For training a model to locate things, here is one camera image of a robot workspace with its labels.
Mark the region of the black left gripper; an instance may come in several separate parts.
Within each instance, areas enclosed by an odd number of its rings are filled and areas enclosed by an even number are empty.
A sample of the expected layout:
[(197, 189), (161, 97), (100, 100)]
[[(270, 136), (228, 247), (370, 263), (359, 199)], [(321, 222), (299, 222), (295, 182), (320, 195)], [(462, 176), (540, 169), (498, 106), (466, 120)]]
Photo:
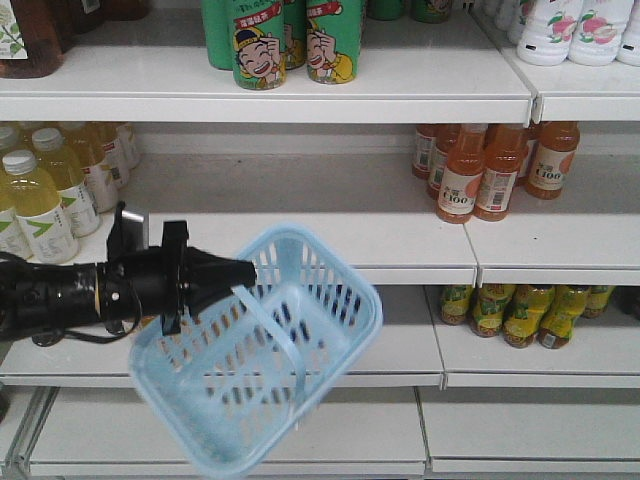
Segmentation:
[[(230, 296), (232, 287), (255, 285), (251, 261), (187, 248), (187, 240), (187, 223), (169, 221), (163, 226), (159, 246), (98, 265), (100, 318), (114, 337), (128, 334), (125, 322), (137, 323), (146, 316), (161, 319), (164, 335), (178, 334), (185, 303), (196, 317)], [(183, 277), (185, 294), (181, 292)]]

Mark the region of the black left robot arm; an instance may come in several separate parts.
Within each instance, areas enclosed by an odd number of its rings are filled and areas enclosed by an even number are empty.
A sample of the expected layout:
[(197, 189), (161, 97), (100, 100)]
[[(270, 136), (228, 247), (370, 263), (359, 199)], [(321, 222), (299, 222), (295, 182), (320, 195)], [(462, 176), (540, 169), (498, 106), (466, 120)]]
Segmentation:
[(145, 227), (115, 218), (107, 259), (68, 266), (1, 256), (1, 338), (51, 346), (62, 339), (108, 344), (127, 336), (123, 322), (157, 317), (163, 335), (181, 331), (196, 315), (256, 283), (252, 262), (227, 259), (187, 244), (183, 221), (169, 221), (151, 246)]

